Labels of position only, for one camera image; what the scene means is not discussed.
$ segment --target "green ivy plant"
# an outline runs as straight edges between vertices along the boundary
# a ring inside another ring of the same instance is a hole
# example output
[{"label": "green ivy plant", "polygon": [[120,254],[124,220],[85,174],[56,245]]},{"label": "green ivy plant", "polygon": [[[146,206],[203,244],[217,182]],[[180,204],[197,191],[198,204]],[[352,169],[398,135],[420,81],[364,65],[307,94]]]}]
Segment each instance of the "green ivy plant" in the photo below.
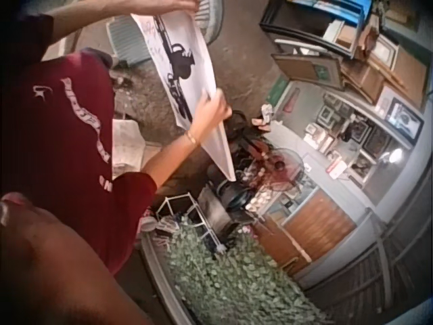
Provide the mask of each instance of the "green ivy plant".
[{"label": "green ivy plant", "polygon": [[255,239],[236,236],[234,248],[214,256],[184,221],[170,242],[176,289],[203,325],[329,323]]}]

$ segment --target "hand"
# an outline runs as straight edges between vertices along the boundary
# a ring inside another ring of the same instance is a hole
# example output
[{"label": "hand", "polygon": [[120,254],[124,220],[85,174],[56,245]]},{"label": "hand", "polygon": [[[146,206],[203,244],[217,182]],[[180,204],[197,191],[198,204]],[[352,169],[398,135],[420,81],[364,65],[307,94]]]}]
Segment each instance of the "hand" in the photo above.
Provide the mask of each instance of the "hand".
[{"label": "hand", "polygon": [[176,10],[198,11],[200,0],[115,0],[123,14],[162,15]]},{"label": "hand", "polygon": [[208,94],[203,91],[189,132],[197,141],[201,142],[219,123],[230,116],[231,107],[227,105],[221,89],[216,90],[211,100],[209,100]]}]

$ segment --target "maroon t-shirt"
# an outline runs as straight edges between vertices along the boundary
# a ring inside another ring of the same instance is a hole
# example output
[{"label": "maroon t-shirt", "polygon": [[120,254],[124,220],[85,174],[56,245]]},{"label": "maroon t-shirt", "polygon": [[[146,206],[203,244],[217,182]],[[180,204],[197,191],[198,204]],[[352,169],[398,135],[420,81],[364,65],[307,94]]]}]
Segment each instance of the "maroon t-shirt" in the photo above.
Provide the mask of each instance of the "maroon t-shirt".
[{"label": "maroon t-shirt", "polygon": [[27,53],[9,47],[20,56],[1,88],[2,194],[21,192],[52,212],[115,274],[131,254],[156,185],[143,173],[112,181],[114,93],[101,60],[80,52],[40,62],[52,18],[25,24],[17,40]]}]

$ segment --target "wooden cabinet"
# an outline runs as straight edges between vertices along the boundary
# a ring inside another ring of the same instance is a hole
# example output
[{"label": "wooden cabinet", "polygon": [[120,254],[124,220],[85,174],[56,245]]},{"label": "wooden cabinet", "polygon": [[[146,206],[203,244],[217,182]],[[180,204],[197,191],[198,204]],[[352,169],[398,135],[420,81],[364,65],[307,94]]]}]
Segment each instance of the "wooden cabinet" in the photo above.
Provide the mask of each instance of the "wooden cabinet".
[{"label": "wooden cabinet", "polygon": [[333,249],[356,224],[323,191],[317,190],[284,225],[267,217],[266,230],[255,226],[258,240],[270,256],[293,275]]}]

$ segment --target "white display rack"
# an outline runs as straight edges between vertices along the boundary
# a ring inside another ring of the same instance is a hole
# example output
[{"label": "white display rack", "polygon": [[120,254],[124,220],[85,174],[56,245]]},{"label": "white display rack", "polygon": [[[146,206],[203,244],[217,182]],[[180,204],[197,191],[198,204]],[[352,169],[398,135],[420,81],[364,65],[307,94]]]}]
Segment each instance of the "white display rack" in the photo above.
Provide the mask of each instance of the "white display rack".
[{"label": "white display rack", "polygon": [[204,217],[203,211],[201,210],[200,206],[198,205],[197,201],[192,197],[191,193],[186,193],[183,195],[178,195],[178,196],[172,196],[170,198],[166,197],[164,199],[164,202],[161,204],[160,208],[156,211],[156,216],[158,217],[158,219],[162,218],[162,216],[160,215],[161,210],[167,205],[170,214],[172,217],[175,216],[175,213],[173,212],[173,208],[170,205],[170,201],[173,200],[178,200],[181,198],[189,198],[191,200],[191,206],[188,208],[188,210],[183,214],[184,216],[188,217],[189,214],[193,211],[196,210],[197,214],[200,216],[200,220],[202,222],[194,224],[193,227],[200,227],[201,225],[203,225],[204,227],[206,227],[206,232],[200,237],[200,240],[202,240],[203,238],[205,238],[206,236],[210,236],[213,240],[213,242],[216,245],[216,251],[218,253],[224,253],[227,249],[226,247],[221,244],[221,242],[219,241],[217,235],[215,234],[215,232],[213,231],[213,229],[211,228],[211,226],[209,225],[208,221],[206,220],[206,218]]}]

